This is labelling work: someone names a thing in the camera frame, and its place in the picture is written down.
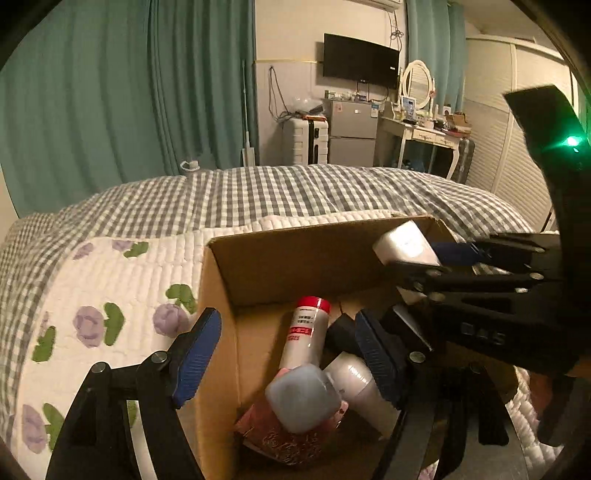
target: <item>white suitcase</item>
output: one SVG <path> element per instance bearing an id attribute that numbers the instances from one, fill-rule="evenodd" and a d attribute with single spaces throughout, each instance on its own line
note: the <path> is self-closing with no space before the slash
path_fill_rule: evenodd
<path id="1" fill-rule="evenodd" d="M 283 124 L 283 163 L 313 165 L 328 163 L 328 121 L 292 118 Z"/>

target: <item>blue gripper pad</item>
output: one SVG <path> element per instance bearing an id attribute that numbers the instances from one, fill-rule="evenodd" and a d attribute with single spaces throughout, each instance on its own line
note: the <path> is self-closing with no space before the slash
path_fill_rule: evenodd
<path id="1" fill-rule="evenodd" d="M 361 310 L 355 316 L 355 340 L 380 395 L 396 407 L 405 382 L 405 349 L 400 338 L 388 335 L 379 322 L 371 321 Z"/>
<path id="2" fill-rule="evenodd" d="M 433 242 L 431 248 L 443 265 L 471 267 L 477 263 L 486 263 L 488 258 L 474 244 L 454 244 L 451 242 Z"/>
<path id="3" fill-rule="evenodd" d="M 193 330 L 184 335 L 191 335 L 196 327 L 200 327 L 200 332 L 178 366 L 177 381 L 173 392 L 173 403 L 177 409 L 197 393 L 203 374 L 207 370 L 213 351 L 222 334 L 220 313 L 217 310 L 206 309 L 197 320 Z"/>

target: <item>red bottle cap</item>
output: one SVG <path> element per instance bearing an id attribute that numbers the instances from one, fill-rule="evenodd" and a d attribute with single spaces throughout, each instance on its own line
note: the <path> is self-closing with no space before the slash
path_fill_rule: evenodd
<path id="1" fill-rule="evenodd" d="M 297 305 L 298 307 L 314 307 L 315 309 L 330 313 L 330 303 L 328 300 L 321 299 L 320 297 L 302 297 Z"/>

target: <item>white quilted blanket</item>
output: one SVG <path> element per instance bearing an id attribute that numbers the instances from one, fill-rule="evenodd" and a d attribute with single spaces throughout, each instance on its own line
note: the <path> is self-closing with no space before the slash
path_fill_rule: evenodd
<path id="1" fill-rule="evenodd" d="M 199 290 L 203 247 L 216 236 L 236 233 L 385 218 L 390 210 L 331 213 L 304 218 L 269 216 L 249 225 L 206 228 L 160 239 L 92 238 L 73 250 L 61 266 L 35 321 L 18 390 L 11 450 L 32 480 L 45 478 L 54 442 L 89 368 L 106 361 L 112 368 L 143 361 L 167 349 L 176 334 L 195 320 L 194 302 L 180 288 Z M 540 445 L 527 372 L 518 370 L 519 390 L 507 404 L 522 441 L 531 477 L 536 479 L 558 450 Z M 155 478 L 141 418 L 132 437 L 144 479 Z"/>

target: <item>green curtain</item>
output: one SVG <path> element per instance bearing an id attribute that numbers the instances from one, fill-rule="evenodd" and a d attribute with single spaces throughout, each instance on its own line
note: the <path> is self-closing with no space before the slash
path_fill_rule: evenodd
<path id="1" fill-rule="evenodd" d="M 464 9 L 446 0 L 407 0 L 408 61 L 422 60 L 435 78 L 435 104 L 463 106 L 466 64 Z"/>
<path id="2" fill-rule="evenodd" d="M 120 183 L 241 164 L 252 0 L 63 0 L 0 70 L 0 164 L 19 216 Z"/>

